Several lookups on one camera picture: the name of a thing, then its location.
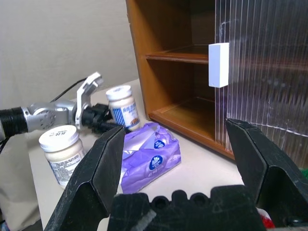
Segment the translucent ribbed sliding door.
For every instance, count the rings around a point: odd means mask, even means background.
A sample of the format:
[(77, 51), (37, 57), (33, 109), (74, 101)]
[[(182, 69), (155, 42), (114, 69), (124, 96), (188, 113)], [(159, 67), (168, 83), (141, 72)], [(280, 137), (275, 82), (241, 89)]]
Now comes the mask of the translucent ribbed sliding door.
[(229, 44), (229, 82), (215, 90), (215, 140), (225, 119), (257, 126), (308, 168), (308, 0), (215, 0), (215, 41)]

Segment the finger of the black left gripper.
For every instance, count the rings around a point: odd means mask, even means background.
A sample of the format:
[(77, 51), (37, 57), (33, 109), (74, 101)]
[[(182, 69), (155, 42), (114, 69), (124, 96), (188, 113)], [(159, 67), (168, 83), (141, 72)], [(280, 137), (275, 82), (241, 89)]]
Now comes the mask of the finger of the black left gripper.
[(99, 123), (99, 132), (104, 133), (114, 128), (122, 128), (125, 132), (127, 129), (123, 125), (119, 125), (116, 123), (108, 123), (108, 122), (100, 122)]
[(100, 103), (97, 103), (95, 105), (95, 110), (98, 114), (108, 114), (110, 112), (108, 105), (100, 104)]

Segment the purple tissue pack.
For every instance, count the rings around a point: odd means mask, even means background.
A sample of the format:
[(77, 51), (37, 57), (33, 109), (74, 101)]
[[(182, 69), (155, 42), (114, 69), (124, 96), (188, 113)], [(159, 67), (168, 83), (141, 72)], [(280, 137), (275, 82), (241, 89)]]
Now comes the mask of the purple tissue pack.
[(181, 163), (180, 144), (157, 123), (146, 123), (125, 135), (121, 168), (124, 194), (137, 193)]

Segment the white bottle with text label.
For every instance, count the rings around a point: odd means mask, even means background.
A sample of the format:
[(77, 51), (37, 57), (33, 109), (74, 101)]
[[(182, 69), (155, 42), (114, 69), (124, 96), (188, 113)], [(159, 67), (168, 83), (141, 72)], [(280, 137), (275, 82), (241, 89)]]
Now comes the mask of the white bottle with text label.
[(73, 125), (55, 127), (43, 133), (38, 141), (57, 183), (64, 189), (86, 155), (78, 129)]

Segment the white plush toy, striped sweater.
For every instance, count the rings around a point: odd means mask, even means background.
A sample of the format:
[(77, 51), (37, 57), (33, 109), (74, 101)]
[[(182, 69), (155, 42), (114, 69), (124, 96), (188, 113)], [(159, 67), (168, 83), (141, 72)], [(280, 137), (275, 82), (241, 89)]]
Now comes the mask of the white plush toy, striped sweater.
[(268, 229), (308, 227), (308, 189), (301, 192), (285, 171), (270, 168), (257, 200), (257, 210)]

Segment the white bottle with blue label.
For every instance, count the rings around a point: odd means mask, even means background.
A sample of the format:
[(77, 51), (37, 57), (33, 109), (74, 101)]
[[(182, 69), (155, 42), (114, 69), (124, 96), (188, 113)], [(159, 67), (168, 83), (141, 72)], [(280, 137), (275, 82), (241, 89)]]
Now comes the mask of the white bottle with blue label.
[(140, 127), (140, 118), (131, 85), (120, 85), (106, 92), (109, 108), (114, 121), (128, 130), (137, 130)]

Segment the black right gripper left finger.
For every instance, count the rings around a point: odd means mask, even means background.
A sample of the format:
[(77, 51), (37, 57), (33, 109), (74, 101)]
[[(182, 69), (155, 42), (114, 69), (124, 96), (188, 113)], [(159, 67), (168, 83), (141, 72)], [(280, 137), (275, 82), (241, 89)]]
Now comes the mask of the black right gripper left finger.
[(103, 133), (76, 167), (44, 231), (97, 231), (117, 193), (125, 130)]

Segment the brown wooden cabinet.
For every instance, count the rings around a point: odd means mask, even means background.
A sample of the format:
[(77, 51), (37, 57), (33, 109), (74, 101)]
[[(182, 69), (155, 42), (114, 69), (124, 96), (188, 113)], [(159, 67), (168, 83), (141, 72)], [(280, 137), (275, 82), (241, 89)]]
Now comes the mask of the brown wooden cabinet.
[(233, 158), (220, 89), (209, 85), (220, 0), (126, 0), (145, 115)]

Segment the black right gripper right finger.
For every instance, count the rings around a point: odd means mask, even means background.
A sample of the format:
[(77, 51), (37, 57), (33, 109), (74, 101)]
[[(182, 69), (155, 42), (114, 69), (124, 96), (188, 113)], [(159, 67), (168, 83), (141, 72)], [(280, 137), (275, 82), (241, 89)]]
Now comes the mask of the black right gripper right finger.
[(256, 126), (226, 119), (233, 155), (257, 207), (276, 227), (308, 228), (308, 179)]

